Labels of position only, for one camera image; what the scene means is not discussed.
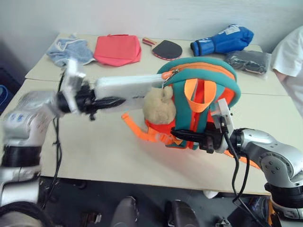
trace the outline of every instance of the red paddle handle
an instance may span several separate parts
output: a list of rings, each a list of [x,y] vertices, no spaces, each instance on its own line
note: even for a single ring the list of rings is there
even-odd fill
[[[153,45],[156,45],[156,44],[157,44],[157,42],[155,42],[155,41],[153,41],[153,40],[151,40],[151,39],[149,39],[149,38],[146,38],[146,37],[144,37],[144,38],[142,39],[142,42],[143,42],[144,44],[148,44],[148,45],[150,45],[150,46],[153,46]]]

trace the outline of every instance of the blue towel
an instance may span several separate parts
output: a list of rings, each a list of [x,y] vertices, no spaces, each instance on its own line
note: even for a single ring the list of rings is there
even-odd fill
[[[74,35],[67,39],[58,39],[46,54],[59,67],[64,67],[70,58],[83,65],[95,61],[93,52],[87,47],[87,41]]]

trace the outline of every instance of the plush toy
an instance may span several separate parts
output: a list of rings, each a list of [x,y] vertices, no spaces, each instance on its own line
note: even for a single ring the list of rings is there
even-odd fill
[[[154,88],[144,98],[143,113],[152,124],[169,124],[176,116],[176,107],[172,101],[172,87]]]

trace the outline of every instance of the wire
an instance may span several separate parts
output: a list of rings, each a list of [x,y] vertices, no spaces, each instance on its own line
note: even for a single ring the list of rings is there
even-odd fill
[[[247,165],[246,165],[246,173],[245,173],[245,177],[244,177],[244,180],[243,180],[243,185],[241,187],[241,190],[240,190],[240,193],[238,194],[237,191],[236,191],[236,188],[235,188],[235,181],[236,181],[236,178],[237,178],[237,174],[238,174],[238,171],[239,171],[239,158],[237,156],[237,153],[235,151],[235,149],[233,148],[233,145],[232,145],[232,142],[231,140],[229,139],[228,137],[228,131],[227,129],[222,129],[222,132],[223,132],[223,136],[227,142],[227,145],[229,147],[229,150],[230,152],[232,153],[234,159],[235,159],[235,162],[236,162],[236,166],[235,166],[235,170],[233,172],[233,176],[232,176],[232,190],[236,196],[236,198],[233,200],[233,203],[239,207],[241,210],[243,210],[245,213],[248,213],[250,214],[250,216],[255,220],[255,222],[257,222],[260,226],[262,227],[267,227],[269,225],[263,225],[259,219],[251,212],[251,210],[246,206],[246,204],[241,200],[240,196],[242,195],[243,191],[244,191],[244,188],[245,188],[245,184],[246,184],[246,181],[247,181],[247,176],[248,176],[248,170],[249,170],[249,167],[247,167],[247,165],[249,165],[249,162],[247,162]],[[239,201],[240,204],[244,207],[241,207],[240,205],[236,204],[235,202],[236,201]]]
[[[61,86],[62,86],[62,82],[63,82],[63,78],[64,78],[64,72],[61,76],[59,85],[58,85],[58,92],[61,90]],[[60,165],[61,165],[61,161],[62,161],[62,148],[61,148],[61,142],[60,142],[60,137],[59,137],[59,117],[56,117],[55,119],[53,119],[53,127],[55,129],[55,133],[56,133],[56,141],[55,143],[53,143],[54,145],[56,145],[56,170],[55,170],[55,174],[53,176],[53,180],[51,182],[51,184],[49,185],[49,188],[46,192],[46,197],[45,197],[45,201],[42,205],[42,209],[46,208],[47,202],[49,201],[49,199],[51,198],[53,191],[55,189],[56,183],[57,183],[57,178],[58,178],[58,173],[59,173],[59,169],[60,169]]]

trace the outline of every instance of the boxing glove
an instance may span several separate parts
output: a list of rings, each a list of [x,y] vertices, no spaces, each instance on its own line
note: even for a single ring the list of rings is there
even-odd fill
[[[247,28],[232,24],[213,37],[192,42],[190,48],[194,56],[241,51],[250,44],[253,36],[253,32]]]

